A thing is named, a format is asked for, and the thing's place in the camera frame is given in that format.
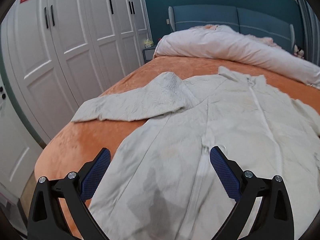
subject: metal screw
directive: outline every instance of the metal screw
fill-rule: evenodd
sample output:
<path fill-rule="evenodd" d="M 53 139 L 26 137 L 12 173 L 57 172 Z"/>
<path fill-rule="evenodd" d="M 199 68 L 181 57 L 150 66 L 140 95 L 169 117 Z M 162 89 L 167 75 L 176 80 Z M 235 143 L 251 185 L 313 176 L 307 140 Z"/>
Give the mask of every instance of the metal screw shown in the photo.
<path fill-rule="evenodd" d="M 69 179 L 74 179 L 75 177 L 76 177 L 76 173 L 75 172 L 70 172 L 69 174 L 68 174 L 68 178 Z"/>
<path fill-rule="evenodd" d="M 281 176 L 279 176 L 279 175 L 276 175 L 276 176 L 275 176 L 275 179 L 276 179 L 276 181 L 278 181 L 278 182 L 281 182 L 281 181 L 282 181 L 282 178 L 281 178 Z"/>
<path fill-rule="evenodd" d="M 252 178 L 252 176 L 253 176 L 253 174 L 252 174 L 251 171 L 246 171 L 246 172 L 244 173 L 244 175 L 245 175 L 247 178 Z"/>
<path fill-rule="evenodd" d="M 40 183 L 44 183 L 44 182 L 45 182 L 45 177 L 41 177 L 41 178 L 39 179 L 39 182 L 40 182 Z"/>

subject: wooden floor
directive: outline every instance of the wooden floor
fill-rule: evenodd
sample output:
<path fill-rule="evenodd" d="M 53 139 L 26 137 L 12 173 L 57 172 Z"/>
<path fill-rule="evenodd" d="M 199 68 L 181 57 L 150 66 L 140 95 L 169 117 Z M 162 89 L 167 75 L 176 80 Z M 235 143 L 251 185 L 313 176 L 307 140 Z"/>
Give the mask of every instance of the wooden floor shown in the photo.
<path fill-rule="evenodd" d="M 22 196 L 20 198 L 22 208 L 23 208 L 27 218 L 29 216 L 30 205 L 31 205 L 33 193 L 36 188 L 36 184 L 37 184 L 37 181 L 35 178 L 35 174 L 32 173 L 24 190 L 23 190 Z"/>

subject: white wardrobe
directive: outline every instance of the white wardrobe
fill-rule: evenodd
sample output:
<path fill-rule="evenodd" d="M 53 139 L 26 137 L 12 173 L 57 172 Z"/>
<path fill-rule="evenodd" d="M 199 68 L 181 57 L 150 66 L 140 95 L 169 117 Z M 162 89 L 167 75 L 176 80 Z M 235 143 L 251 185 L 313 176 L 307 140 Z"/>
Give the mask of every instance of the white wardrobe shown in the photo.
<path fill-rule="evenodd" d="M 143 64 L 146 39 L 145 0 L 16 0 L 1 25 L 10 85 L 46 143 Z"/>

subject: blue headboard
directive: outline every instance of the blue headboard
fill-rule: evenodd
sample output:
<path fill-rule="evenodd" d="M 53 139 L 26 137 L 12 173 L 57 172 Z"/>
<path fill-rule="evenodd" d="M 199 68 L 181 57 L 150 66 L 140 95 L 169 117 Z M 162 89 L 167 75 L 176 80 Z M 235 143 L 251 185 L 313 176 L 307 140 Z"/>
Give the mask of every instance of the blue headboard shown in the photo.
<path fill-rule="evenodd" d="M 293 25 L 264 13 L 225 5 L 174 6 L 169 7 L 168 13 L 174 32 L 199 25 L 228 25 L 244 35 L 271 37 L 283 49 L 293 53 Z"/>
<path fill-rule="evenodd" d="M 173 31 L 219 24 L 229 25 L 239 32 L 237 8 L 234 6 L 201 4 L 169 7 L 169 20 Z"/>

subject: white jacket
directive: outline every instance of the white jacket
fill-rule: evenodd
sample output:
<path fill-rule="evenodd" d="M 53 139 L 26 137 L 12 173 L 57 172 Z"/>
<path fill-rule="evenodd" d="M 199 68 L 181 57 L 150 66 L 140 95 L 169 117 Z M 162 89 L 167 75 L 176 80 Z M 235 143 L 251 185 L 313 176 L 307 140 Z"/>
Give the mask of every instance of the white jacket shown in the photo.
<path fill-rule="evenodd" d="M 225 67 L 184 81 L 162 73 L 143 88 L 85 102 L 73 121 L 96 118 L 150 118 L 121 143 L 89 207 L 112 240 L 212 239 L 235 204 L 210 164 L 215 145 L 242 170 L 283 177 L 295 239 L 320 209 L 320 116 L 264 76 Z"/>

